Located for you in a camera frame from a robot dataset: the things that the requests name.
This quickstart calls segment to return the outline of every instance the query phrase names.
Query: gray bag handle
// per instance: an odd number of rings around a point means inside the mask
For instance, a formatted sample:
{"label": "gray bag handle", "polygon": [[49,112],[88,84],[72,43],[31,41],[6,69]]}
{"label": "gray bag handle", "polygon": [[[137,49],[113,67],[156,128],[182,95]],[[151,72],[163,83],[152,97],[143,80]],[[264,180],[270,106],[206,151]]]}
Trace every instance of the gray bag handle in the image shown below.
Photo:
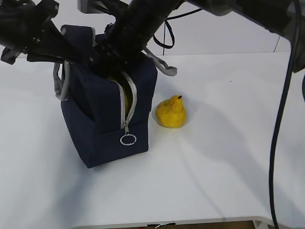
{"label": "gray bag handle", "polygon": [[54,91],[56,98],[58,98],[60,101],[67,101],[69,85],[70,85],[70,63],[65,61],[63,64],[63,68],[65,72],[65,80],[62,83],[61,78],[58,76],[60,64],[59,63],[54,64],[54,69],[53,69]]}
{"label": "gray bag handle", "polygon": [[176,67],[168,66],[168,64],[161,58],[155,56],[152,51],[148,48],[145,48],[144,51],[147,53],[147,57],[151,58],[156,65],[156,67],[165,75],[176,76],[178,69]]}

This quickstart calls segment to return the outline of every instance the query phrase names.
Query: navy blue bag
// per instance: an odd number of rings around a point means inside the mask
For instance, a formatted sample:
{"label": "navy blue bag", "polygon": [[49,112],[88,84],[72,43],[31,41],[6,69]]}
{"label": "navy blue bag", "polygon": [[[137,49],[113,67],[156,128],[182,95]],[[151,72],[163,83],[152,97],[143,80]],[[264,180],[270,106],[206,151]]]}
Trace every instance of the navy blue bag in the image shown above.
{"label": "navy blue bag", "polygon": [[[65,25],[62,33],[84,55],[97,56],[92,28]],[[82,161],[91,168],[148,151],[148,118],[157,80],[154,61],[142,54],[121,72],[123,83],[100,77],[90,66],[90,61],[65,63],[62,73],[69,85],[63,86],[67,97],[62,99],[62,113]],[[126,90],[132,97],[127,111]]]}

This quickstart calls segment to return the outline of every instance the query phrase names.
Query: white table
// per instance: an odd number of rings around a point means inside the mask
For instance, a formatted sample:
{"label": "white table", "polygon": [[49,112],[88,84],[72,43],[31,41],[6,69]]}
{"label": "white table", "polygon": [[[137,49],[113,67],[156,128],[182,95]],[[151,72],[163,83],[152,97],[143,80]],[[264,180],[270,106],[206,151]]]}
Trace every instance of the white table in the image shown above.
{"label": "white table", "polygon": [[[269,150],[288,56],[165,57],[179,74],[159,74],[153,106],[182,94],[188,124],[166,129],[151,116],[148,153],[94,169],[71,142],[52,64],[0,63],[0,228],[271,223]],[[303,74],[293,77],[276,152],[276,212],[292,228],[305,228]]]}

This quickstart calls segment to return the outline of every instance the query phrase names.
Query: zipper pull ring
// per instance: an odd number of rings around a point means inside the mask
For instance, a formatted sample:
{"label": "zipper pull ring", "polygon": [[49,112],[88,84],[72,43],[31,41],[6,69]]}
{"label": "zipper pull ring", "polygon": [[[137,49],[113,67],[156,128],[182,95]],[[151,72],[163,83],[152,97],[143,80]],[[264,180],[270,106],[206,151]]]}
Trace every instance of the zipper pull ring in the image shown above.
{"label": "zipper pull ring", "polygon": [[[121,144],[122,144],[123,146],[132,146],[133,144],[135,144],[135,143],[137,142],[137,137],[136,137],[135,135],[131,135],[131,134],[129,133],[128,121],[126,121],[126,122],[124,123],[124,129],[125,129],[125,135],[121,137],[120,142],[121,142]],[[124,138],[126,138],[126,137],[129,137],[129,138],[131,137],[131,138],[133,138],[133,141],[132,141],[132,142],[129,142],[129,143],[124,142],[123,140],[124,140]]]}

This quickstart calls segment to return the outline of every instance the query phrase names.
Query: robotic arm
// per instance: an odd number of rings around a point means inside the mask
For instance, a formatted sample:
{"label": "robotic arm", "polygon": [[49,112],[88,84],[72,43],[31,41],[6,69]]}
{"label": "robotic arm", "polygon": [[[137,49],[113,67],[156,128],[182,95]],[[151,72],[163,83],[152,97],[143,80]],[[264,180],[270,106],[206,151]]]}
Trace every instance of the robotic arm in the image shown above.
{"label": "robotic arm", "polygon": [[[292,0],[186,0],[214,15],[235,11],[251,21],[293,39],[295,10]],[[115,24],[105,29],[105,38],[95,48],[103,61],[136,60],[170,13],[184,0],[78,0],[84,13],[105,12],[115,16]],[[0,44],[5,46],[1,60],[14,64],[20,53],[30,62],[79,62],[83,58],[51,21],[58,13],[55,0],[0,0]],[[294,72],[305,68],[305,30],[302,29]]]}
{"label": "robotic arm", "polygon": [[[186,0],[214,15],[223,16],[231,11],[277,33],[290,42],[294,36],[295,8],[292,0]],[[96,5],[107,6],[118,0],[79,0],[79,10],[93,13]],[[106,42],[119,59],[135,58],[144,49],[147,42],[167,19],[169,14],[179,7],[184,0],[133,0],[131,4],[116,16],[116,23],[106,29]],[[294,72],[305,68],[305,30],[301,31]]]}

